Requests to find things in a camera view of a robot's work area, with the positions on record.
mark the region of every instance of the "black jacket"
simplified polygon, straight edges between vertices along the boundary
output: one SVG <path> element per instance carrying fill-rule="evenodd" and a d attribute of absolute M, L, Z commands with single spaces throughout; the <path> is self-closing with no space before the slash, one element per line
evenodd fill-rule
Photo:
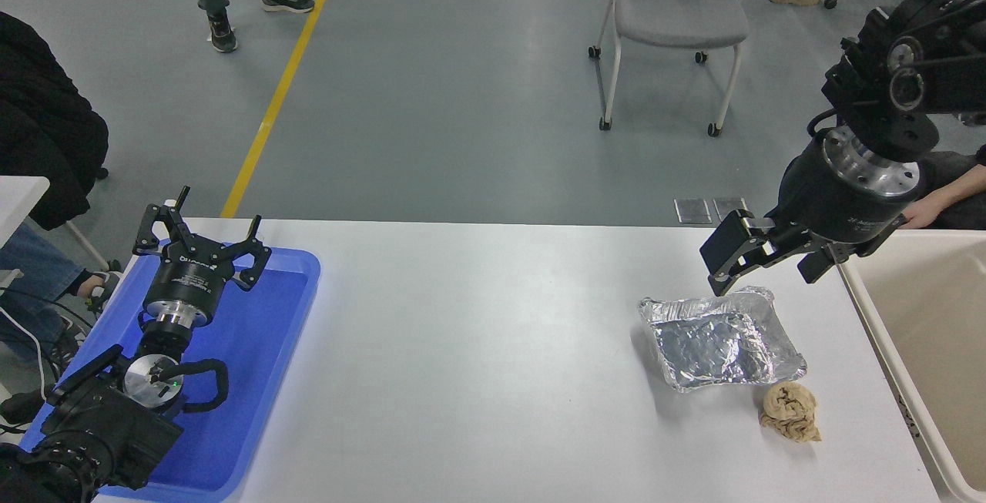
<path fill-rule="evenodd" d="M 106 158 L 106 122 L 79 95 L 49 44 L 0 12 L 0 176 L 44 176 L 52 186 L 31 212 L 51 230 L 89 210 Z"/>

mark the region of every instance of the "robotic arm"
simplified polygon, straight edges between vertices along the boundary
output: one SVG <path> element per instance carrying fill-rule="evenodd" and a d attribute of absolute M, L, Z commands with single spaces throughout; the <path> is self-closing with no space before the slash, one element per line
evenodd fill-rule
<path fill-rule="evenodd" d="M 795 254 L 817 281 L 852 254 L 872 254 L 919 197 L 915 160 L 937 145 L 927 114 L 986 117 L 986 0 L 904 0 L 867 15 L 859 39 L 825 74 L 833 109 L 811 120 L 811 141 L 781 179 L 777 206 L 758 219 L 730 213 L 701 247 L 712 292 Z M 836 126 L 817 130 L 836 117 Z"/>
<path fill-rule="evenodd" d="M 45 439 L 34 450 L 0 444 L 0 501 L 88 503 L 103 485 L 137 489 L 182 435 L 172 419 L 179 412 L 205 412 L 228 394 L 226 365 L 216 359 L 182 362 L 195 327 L 211 323 L 226 282 L 250 291 L 270 257 L 257 239 L 260 216 L 243 242 L 223 244 L 195 235 L 180 216 L 188 187 L 175 206 L 148 205 L 134 254 L 158 254 L 158 272 L 144 298 L 143 335 L 133 358 L 113 345 L 67 377 L 47 401 Z M 154 223 L 169 243 L 159 248 Z M 253 255 L 253 265 L 236 272 L 233 261 Z M 182 393 L 185 376 L 215 373 L 216 396 L 190 404 Z"/>

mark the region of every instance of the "blue plastic tray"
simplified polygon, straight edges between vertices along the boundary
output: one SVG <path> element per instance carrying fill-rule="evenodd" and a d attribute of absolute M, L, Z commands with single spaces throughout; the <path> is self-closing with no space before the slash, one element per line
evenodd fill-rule
<path fill-rule="evenodd" d="M 158 257 L 140 257 L 113 295 L 67 374 L 113 343 L 132 356 L 140 342 L 135 317 L 158 269 Z M 249 293 L 226 285 L 214 320 L 195 328 L 183 361 L 218 358 L 230 371 L 230 395 L 215 411 L 180 414 L 182 437 L 151 474 L 145 488 L 104 488 L 99 493 L 159 502 L 218 502 L 236 489 L 257 449 L 314 298 L 320 274 L 318 259 L 302 250 L 274 248 L 260 281 Z M 189 401 L 215 395 L 212 374 L 187 377 Z M 42 440 L 40 426 L 52 408 L 45 405 L 25 433 L 21 446 L 31 450 Z"/>

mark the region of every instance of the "hand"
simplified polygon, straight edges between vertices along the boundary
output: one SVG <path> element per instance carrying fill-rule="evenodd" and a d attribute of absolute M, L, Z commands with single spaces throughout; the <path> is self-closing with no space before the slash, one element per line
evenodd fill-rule
<path fill-rule="evenodd" d="M 901 226 L 900 229 L 919 230 L 926 228 L 926 226 L 930 226 L 934 222 L 934 219 L 937 219 L 937 215 L 941 214 L 943 210 L 944 206 L 930 196 L 914 201 L 901 213 L 907 219 L 907 223 Z"/>

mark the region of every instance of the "gray floor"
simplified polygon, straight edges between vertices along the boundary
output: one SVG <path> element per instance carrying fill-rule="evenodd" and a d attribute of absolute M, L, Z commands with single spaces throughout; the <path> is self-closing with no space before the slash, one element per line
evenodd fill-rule
<path fill-rule="evenodd" d="M 110 127 L 112 174 L 76 220 L 125 260 L 145 205 L 193 188 L 218 216 L 306 16 L 232 0 L 240 50 L 206 40 L 196 0 L 0 0 L 31 23 Z M 732 63 L 627 46 L 613 129 L 585 47 L 606 0 L 327 0 L 239 216 L 676 226 L 676 197 L 774 204 L 823 73 L 867 11 L 746 0 L 751 36 L 721 138 L 706 136 Z M 609 80 L 612 40 L 603 43 Z M 937 120 L 941 148 L 982 134 Z M 61 232 L 52 238 L 82 255 Z"/>

